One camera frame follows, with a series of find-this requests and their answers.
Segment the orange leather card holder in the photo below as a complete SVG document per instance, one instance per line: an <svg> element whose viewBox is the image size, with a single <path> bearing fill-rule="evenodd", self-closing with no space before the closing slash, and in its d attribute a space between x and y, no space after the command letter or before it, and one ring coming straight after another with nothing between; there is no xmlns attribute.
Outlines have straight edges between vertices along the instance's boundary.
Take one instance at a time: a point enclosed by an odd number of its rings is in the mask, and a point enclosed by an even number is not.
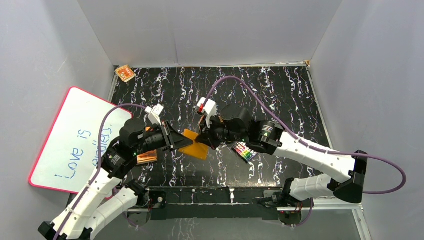
<svg viewBox="0 0 424 240"><path fill-rule="evenodd" d="M183 131L183 136L192 140L193 144L180 148L178 152L205 161L207 159L209 147L205 144L196 142L196 138L199 134L189 129L185 129Z"/></svg>

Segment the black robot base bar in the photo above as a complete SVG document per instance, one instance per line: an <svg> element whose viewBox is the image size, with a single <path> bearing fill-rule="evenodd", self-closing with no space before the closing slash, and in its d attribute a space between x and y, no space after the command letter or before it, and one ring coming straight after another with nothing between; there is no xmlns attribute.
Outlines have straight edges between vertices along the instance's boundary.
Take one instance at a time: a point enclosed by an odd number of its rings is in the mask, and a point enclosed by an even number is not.
<svg viewBox="0 0 424 240"><path fill-rule="evenodd" d="M308 220L310 199L297 201L281 187L152 187L124 216L131 225L172 219L260 219L296 226Z"/></svg>

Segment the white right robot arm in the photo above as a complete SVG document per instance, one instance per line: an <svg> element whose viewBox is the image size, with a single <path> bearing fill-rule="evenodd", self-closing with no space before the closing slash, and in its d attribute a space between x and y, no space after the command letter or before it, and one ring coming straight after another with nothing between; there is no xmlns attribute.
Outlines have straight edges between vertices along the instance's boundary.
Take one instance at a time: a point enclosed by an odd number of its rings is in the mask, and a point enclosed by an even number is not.
<svg viewBox="0 0 424 240"><path fill-rule="evenodd" d="M273 198L278 205L295 207L307 199L336 197L359 204L367 168L366 157L332 154L332 149L289 134L280 124L255 120L244 107L230 104L217 114L214 103L198 103L201 115L196 142L215 150L224 143L244 143L261 154L288 158L321 172L308 178L289 178L282 192Z"/></svg>

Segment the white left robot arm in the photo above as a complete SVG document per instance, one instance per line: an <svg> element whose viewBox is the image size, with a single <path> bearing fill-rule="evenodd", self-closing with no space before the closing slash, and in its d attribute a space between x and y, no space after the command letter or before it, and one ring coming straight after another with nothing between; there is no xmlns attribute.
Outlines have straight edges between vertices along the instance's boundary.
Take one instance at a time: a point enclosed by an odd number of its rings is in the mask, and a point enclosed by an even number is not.
<svg viewBox="0 0 424 240"><path fill-rule="evenodd" d="M51 222L42 222L38 232L46 240L88 240L95 231L132 207L149 204L150 189L133 179L106 204L104 198L138 164L138 156L155 150L175 151L192 145L193 140L174 130L168 121L146 128L142 119L127 120L99 161L87 184Z"/></svg>

